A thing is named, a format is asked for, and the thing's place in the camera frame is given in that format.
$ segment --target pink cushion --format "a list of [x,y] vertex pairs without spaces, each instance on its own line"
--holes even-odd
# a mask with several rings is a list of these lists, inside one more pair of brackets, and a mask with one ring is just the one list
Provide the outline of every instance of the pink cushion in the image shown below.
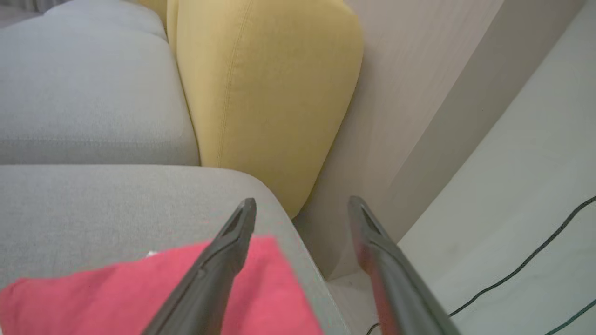
[[[139,334],[207,243],[0,291],[4,335]],[[222,334],[322,334],[273,238],[253,238],[236,276]]]

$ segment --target gray upholstery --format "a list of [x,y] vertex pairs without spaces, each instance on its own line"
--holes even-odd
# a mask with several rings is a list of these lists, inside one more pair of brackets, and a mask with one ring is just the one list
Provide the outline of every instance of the gray upholstery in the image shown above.
[[97,4],[0,29],[0,164],[198,165],[159,18],[138,4]]
[[257,179],[225,169],[0,166],[0,284],[212,238],[246,197],[257,202],[256,234],[276,237],[325,333],[349,333],[277,199]]

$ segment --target sofa cushion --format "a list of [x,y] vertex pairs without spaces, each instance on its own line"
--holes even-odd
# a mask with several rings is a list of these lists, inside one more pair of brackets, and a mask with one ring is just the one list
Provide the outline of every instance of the sofa cushion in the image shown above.
[[75,0],[53,7],[44,15],[76,16],[100,24],[139,30],[167,41],[159,16],[146,6],[123,0]]
[[0,163],[197,165],[167,41],[108,7],[59,9],[0,30]]
[[106,266],[213,238],[240,201],[273,235],[325,334],[347,328],[290,219],[241,172],[192,166],[0,166],[0,285]]

